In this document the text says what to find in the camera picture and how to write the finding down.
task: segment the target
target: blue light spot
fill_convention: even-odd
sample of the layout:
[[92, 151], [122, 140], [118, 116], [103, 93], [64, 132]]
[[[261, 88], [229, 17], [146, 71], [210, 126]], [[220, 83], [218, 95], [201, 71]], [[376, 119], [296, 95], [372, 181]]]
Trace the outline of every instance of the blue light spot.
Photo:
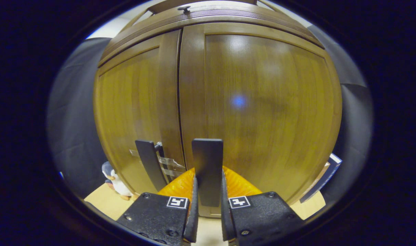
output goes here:
[[242, 95], [236, 95], [236, 96], [233, 97], [232, 103], [233, 103], [234, 106], [236, 106], [237, 108], [241, 109], [241, 108], [243, 108], [245, 106], [246, 99]]

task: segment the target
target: wooden floor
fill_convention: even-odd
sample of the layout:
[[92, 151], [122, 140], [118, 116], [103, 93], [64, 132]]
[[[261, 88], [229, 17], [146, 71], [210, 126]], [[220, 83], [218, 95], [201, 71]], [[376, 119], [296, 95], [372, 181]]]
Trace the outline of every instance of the wooden floor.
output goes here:
[[[117, 220], [132, 205], [134, 201], [125, 201], [120, 195], [111, 190], [107, 184], [101, 185], [85, 198], [97, 209], [113, 220]], [[317, 192], [312, 198], [303, 204], [299, 201], [291, 205], [301, 219], [306, 219], [319, 211], [325, 206], [325, 200], [322, 194]], [[215, 218], [199, 218], [197, 228], [197, 242], [192, 246], [227, 246], [228, 243], [222, 241], [222, 224], [220, 219]]]

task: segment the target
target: cabinet door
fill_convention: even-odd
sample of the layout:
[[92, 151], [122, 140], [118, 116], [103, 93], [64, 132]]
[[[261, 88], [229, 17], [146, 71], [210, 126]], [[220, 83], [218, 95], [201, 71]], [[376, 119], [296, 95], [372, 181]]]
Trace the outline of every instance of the cabinet door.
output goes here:
[[156, 193], [136, 151], [136, 139], [162, 142], [165, 157], [183, 165], [177, 109], [180, 30], [141, 42], [106, 62], [94, 85], [100, 142], [133, 193]]
[[183, 29], [180, 115], [186, 164], [194, 138], [224, 140], [223, 165], [292, 203], [328, 160], [341, 89], [322, 48], [244, 23]]

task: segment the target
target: penguin toy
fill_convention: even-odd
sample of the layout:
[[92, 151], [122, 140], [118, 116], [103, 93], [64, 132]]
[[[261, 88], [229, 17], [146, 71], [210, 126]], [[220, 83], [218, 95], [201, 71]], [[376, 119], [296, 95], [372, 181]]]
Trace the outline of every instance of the penguin toy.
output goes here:
[[120, 197], [124, 200], [129, 200], [130, 198], [135, 201], [137, 199], [137, 195], [132, 194], [129, 189], [125, 186], [119, 176], [115, 173], [114, 169], [112, 168], [109, 162], [105, 162], [102, 165], [102, 173], [108, 178], [105, 183], [108, 186], [115, 190], [117, 193], [120, 194]]

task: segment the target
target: knob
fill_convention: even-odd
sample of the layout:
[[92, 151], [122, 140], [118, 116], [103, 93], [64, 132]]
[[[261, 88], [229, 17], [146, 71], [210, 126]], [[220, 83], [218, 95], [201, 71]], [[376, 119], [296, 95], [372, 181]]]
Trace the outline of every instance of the knob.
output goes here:
[[179, 7], [178, 10], [183, 10], [184, 14], [189, 13], [190, 11], [188, 10], [190, 6], [184, 6], [184, 7]]

